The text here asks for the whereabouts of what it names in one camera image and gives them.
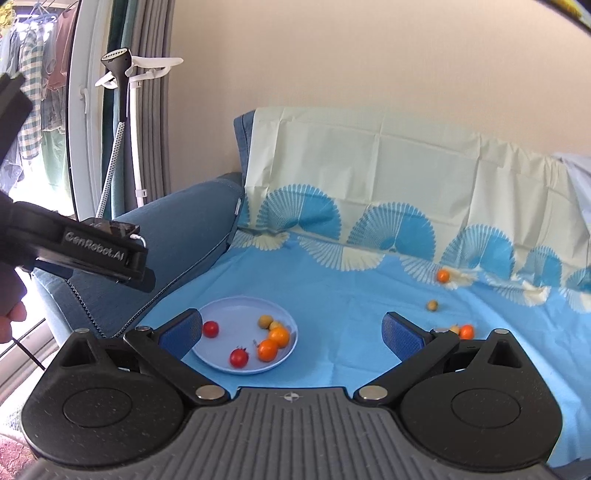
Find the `logo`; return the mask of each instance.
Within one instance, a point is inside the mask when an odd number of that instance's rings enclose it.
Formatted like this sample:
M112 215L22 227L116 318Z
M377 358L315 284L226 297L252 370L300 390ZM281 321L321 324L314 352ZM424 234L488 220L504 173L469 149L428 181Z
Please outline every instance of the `logo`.
M125 259L125 252L122 252L121 250L113 252L112 248L107 248L101 244L93 242L90 239L77 236L74 232L66 233L64 240L68 243L86 248L87 250L96 252L100 255L105 255L106 257L113 258L115 260L123 261Z
M289 403L293 403L301 398L296 392L289 392L283 395L283 399L287 400Z

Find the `white sheet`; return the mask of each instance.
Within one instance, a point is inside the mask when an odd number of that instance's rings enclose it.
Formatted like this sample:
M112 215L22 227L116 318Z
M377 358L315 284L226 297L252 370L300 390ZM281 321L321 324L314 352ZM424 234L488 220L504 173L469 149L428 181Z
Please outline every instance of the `white sheet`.
M462 267L472 255L471 266L509 280L538 247L536 252L557 258L560 285L587 266L589 231L566 166L461 128L389 112L257 109L246 178L254 213L249 226L274 230L273 221L261 217L261 207L270 193L294 185L320 190L333 201L340 220L336 236L318 233L303 225L301 212L292 211L295 205L288 210L296 232L347 244L371 207L396 204L393 208L400 210L408 204L433 230L433 254L427 247L411 253L425 260ZM336 231L331 228L319 231ZM466 228L464 237L480 236L461 238ZM394 235L399 246L404 244L403 232ZM358 246L373 248L371 242ZM408 254L396 245L378 249ZM542 277L538 283L543 285Z

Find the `screw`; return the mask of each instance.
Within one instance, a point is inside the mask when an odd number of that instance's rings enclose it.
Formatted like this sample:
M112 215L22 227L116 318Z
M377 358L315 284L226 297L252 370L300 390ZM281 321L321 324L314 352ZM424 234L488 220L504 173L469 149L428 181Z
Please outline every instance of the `screw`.
M381 400L386 398L388 390L379 385L366 385L359 389L359 396L364 400Z
M204 385L195 391L197 398L201 400L218 400L225 395L226 391L219 385Z

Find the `sofa armrest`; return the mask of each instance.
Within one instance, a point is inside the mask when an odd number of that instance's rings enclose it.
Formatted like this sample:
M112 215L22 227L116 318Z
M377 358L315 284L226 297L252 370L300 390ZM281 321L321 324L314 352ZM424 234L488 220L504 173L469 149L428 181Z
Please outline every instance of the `sofa armrest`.
M35 270L36 287L47 305L47 320L62 344L77 328L96 336L120 335L168 293L206 272L228 249L236 232L242 177L230 174L194 185L122 215L135 223L148 245L147 266L156 276L151 293L133 290L98 275L75 272L63 280Z

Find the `plate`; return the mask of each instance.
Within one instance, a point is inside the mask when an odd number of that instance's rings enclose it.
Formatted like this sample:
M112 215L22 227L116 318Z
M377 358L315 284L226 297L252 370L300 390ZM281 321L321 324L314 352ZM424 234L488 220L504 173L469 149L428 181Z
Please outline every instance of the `plate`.
M193 352L210 367L236 375L252 375L275 368L289 357L297 343L297 325L289 313L279 305L254 297L228 297L215 300L199 309L203 323L210 320L220 327L215 338L202 336L193 347ZM268 330L257 325L261 315L271 315L290 332L290 343L279 349L272 362L261 362L256 355L254 342L267 338ZM244 368L230 365L230 353L235 348L246 348L249 355Z

